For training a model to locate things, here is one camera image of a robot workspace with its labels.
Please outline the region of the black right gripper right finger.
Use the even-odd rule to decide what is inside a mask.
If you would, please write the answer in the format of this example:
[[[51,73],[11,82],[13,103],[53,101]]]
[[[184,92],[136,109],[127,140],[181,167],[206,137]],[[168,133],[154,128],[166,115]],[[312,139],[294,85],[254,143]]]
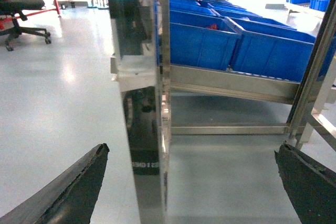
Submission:
[[[287,143],[275,160],[301,223],[335,223],[335,172]]]

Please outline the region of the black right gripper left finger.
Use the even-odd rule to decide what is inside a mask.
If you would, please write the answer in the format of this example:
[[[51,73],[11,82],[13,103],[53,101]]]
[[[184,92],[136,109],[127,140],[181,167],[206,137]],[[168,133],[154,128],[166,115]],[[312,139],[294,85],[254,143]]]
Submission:
[[[99,144],[40,191],[1,217],[1,223],[90,223],[109,148]]]

